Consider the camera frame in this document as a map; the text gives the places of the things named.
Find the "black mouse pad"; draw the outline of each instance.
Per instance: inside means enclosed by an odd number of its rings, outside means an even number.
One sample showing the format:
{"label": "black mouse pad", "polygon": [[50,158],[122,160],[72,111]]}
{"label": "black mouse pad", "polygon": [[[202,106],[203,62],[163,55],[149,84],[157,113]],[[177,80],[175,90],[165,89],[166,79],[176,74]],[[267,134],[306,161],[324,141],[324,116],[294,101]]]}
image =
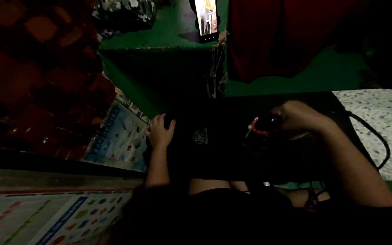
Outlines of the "black mouse pad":
{"label": "black mouse pad", "polygon": [[269,139],[266,150],[243,146],[248,125],[256,117],[288,100],[302,101],[332,118],[356,147],[371,158],[342,113],[343,105],[331,92],[231,97],[182,105],[167,112],[165,125],[176,120],[168,148],[171,181],[189,178],[270,181],[271,183],[321,180],[322,166],[330,161],[317,135],[298,140]]}

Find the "red stripe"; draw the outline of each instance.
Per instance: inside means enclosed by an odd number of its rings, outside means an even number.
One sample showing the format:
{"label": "red stripe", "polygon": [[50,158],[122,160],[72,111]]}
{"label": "red stripe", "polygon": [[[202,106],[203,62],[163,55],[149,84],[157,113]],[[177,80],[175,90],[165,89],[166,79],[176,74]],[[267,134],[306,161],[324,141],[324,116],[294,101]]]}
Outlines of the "red stripe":
{"label": "red stripe", "polygon": [[0,191],[1,194],[30,194],[30,193],[61,193],[61,192],[92,192],[92,191],[128,191],[133,188],[123,189],[63,189],[63,190],[12,190],[12,191]]}

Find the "speckled white surface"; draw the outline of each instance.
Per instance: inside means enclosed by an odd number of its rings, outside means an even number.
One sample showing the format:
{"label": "speckled white surface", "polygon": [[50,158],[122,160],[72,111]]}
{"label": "speckled white surface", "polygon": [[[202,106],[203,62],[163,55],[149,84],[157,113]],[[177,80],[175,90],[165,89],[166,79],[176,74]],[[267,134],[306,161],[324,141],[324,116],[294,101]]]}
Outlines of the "speckled white surface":
{"label": "speckled white surface", "polygon": [[[388,142],[391,157],[380,173],[385,180],[392,180],[392,90],[391,89],[362,89],[348,91],[334,91],[334,95]],[[357,135],[367,149],[376,165],[385,158],[385,147],[382,142],[360,122],[350,118]]]}

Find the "smartphone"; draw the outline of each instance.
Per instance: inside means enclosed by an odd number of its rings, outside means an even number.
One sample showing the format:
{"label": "smartphone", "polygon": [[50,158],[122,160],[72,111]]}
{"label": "smartphone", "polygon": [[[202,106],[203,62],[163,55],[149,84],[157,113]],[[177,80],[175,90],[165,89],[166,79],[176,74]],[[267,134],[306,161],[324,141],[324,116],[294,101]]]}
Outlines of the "smartphone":
{"label": "smartphone", "polygon": [[199,29],[199,42],[207,43],[219,39],[217,26],[216,0],[190,0],[194,2],[197,24]]}

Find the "logo on mouse pad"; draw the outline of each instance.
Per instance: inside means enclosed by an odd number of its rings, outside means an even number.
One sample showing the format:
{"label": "logo on mouse pad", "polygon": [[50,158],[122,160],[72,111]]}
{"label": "logo on mouse pad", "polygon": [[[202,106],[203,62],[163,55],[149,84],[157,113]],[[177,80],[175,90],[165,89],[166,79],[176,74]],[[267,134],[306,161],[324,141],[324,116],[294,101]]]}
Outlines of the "logo on mouse pad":
{"label": "logo on mouse pad", "polygon": [[208,144],[208,133],[206,128],[204,128],[204,130],[196,131],[195,134],[193,135],[193,140],[197,144]]}

